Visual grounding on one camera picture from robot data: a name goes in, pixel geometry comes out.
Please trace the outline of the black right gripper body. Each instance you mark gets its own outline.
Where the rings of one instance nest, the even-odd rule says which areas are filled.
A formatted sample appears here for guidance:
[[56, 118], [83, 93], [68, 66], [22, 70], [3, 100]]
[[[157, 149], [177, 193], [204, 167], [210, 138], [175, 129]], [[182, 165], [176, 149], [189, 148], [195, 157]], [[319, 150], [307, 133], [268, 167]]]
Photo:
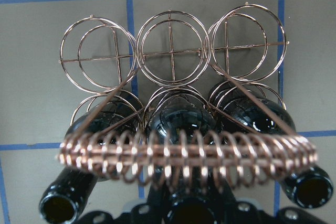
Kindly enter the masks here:
[[280, 209], [270, 216], [248, 201], [226, 204], [218, 215], [200, 204], [186, 203], [166, 215], [149, 204], [138, 204], [114, 218], [105, 211], [92, 211], [76, 223], [325, 223], [322, 219], [295, 207]]

